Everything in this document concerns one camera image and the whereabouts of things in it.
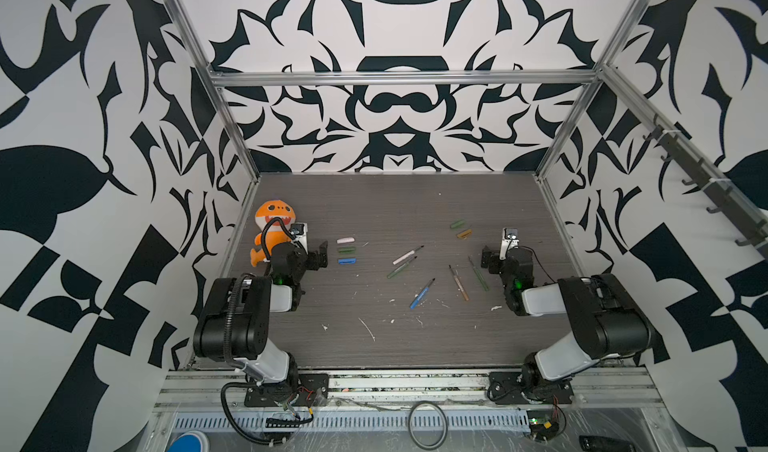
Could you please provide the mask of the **dark green pen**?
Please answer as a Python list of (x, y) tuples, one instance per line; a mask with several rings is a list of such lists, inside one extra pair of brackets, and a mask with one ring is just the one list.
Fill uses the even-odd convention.
[(411, 265), (411, 263), (414, 262), (416, 259), (417, 259), (416, 255), (409, 257), (407, 260), (399, 264), (393, 271), (391, 271), (387, 275), (387, 278), (388, 279), (394, 278), (395, 276), (403, 272), (406, 268), (408, 268)]

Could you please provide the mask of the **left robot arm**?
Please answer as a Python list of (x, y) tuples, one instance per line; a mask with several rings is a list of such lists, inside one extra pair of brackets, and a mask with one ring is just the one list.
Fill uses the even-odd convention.
[(270, 315), (296, 311), (305, 295), (301, 280), (306, 272), (328, 266), (328, 243), (310, 251), (305, 223), (267, 222), (268, 227), (274, 224), (288, 240), (268, 253), (265, 274), (215, 280), (192, 335), (194, 355), (243, 373), (259, 405), (287, 402), (299, 394), (296, 360), (269, 338)]

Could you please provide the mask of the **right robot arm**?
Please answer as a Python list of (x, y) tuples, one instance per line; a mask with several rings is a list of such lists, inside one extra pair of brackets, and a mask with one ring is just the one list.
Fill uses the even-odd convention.
[(498, 252), (484, 247), (481, 267), (500, 277), (506, 304), (515, 315), (563, 315), (570, 331), (526, 356), (519, 373), (490, 374), (488, 400), (502, 405), (564, 400), (577, 374), (656, 345), (656, 329), (616, 276), (572, 276), (536, 286), (533, 259), (533, 251), (523, 247), (506, 246)]

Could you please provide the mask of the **light green pen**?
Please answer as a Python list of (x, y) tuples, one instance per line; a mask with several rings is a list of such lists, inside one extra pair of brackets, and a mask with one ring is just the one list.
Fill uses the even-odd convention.
[(482, 289), (485, 292), (489, 292), (490, 288), (489, 288), (486, 280), (484, 279), (482, 273), (480, 272), (480, 269), (476, 266), (476, 264), (473, 261), (471, 256), (468, 256), (467, 259), (468, 259), (468, 262), (470, 264), (470, 267), (471, 267), (473, 273), (475, 274), (475, 277), (477, 278), (478, 282), (480, 283), (480, 286), (482, 287)]

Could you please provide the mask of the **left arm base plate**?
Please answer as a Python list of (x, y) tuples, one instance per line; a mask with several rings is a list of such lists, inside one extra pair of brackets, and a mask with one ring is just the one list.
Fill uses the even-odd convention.
[(326, 399), (329, 375), (325, 373), (299, 373), (280, 383), (251, 384), (247, 389), (246, 407), (271, 407), (292, 405), (310, 407)]

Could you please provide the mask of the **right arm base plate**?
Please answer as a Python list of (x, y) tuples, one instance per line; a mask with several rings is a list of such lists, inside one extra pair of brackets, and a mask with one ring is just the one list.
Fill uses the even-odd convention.
[(488, 378), (486, 397), (498, 405), (572, 403), (570, 379), (551, 382), (523, 372), (492, 372)]

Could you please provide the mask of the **orange pen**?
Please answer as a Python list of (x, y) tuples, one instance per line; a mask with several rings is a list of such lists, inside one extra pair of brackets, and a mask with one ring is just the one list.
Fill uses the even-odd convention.
[(458, 274), (457, 270), (454, 267), (452, 267), (450, 264), (449, 264), (448, 268), (449, 268), (449, 270), (450, 270), (450, 272), (452, 274), (452, 277), (453, 277), (453, 280), (454, 280), (454, 282), (455, 282), (455, 284), (457, 286), (457, 289), (459, 290), (461, 296), (463, 297), (463, 300), (466, 301), (466, 302), (469, 302), (470, 301), (470, 297), (469, 297), (469, 295), (468, 295), (468, 293), (466, 291), (466, 288), (464, 287), (464, 285), (463, 285), (463, 283), (461, 281), (460, 275)]

